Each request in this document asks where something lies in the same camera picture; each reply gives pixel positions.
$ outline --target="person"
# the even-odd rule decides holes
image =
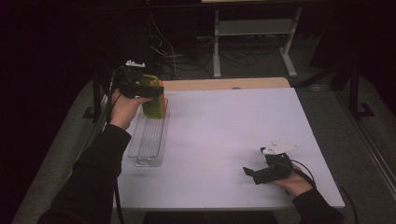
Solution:
[[[126,130],[137,108],[151,98],[129,99],[115,90],[111,121],[97,140],[78,158],[64,186],[37,223],[110,223],[115,182],[121,172],[122,155],[131,140]],[[344,216],[332,208],[304,178],[295,174],[271,184],[291,194],[304,224],[338,224]]]

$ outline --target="transparent tray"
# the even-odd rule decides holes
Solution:
[[[129,144],[128,157],[135,159],[135,166],[161,166],[166,133],[169,123],[168,100],[166,114],[163,119],[149,119],[140,109],[136,115],[137,121]]]

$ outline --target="white tabletop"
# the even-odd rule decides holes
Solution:
[[[169,126],[161,167],[135,167],[125,152],[119,177],[124,208],[274,210],[291,207],[279,187],[255,185],[242,167],[266,167],[260,147],[298,144],[288,152],[315,177],[335,207],[345,204],[292,88],[167,91]]]

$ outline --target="hand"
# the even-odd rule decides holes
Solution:
[[[301,171],[301,168],[293,164],[294,169],[298,169]],[[297,175],[294,172],[291,172],[288,178],[280,179],[270,184],[278,185],[281,188],[288,191],[293,197],[297,197],[300,194],[311,190],[313,187],[300,175]]]
[[[127,130],[136,114],[137,108],[150,100],[152,98],[148,97],[130,99],[122,95],[119,89],[115,89],[111,99],[113,109],[111,110],[110,124]]]

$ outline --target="black long-sleeve shirt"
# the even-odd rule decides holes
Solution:
[[[120,175],[122,155],[130,139],[123,129],[107,125],[98,140],[77,160],[73,174],[38,223],[110,223],[114,183]],[[343,215],[330,207],[316,189],[299,195],[293,202],[302,217],[301,224],[343,221]]]

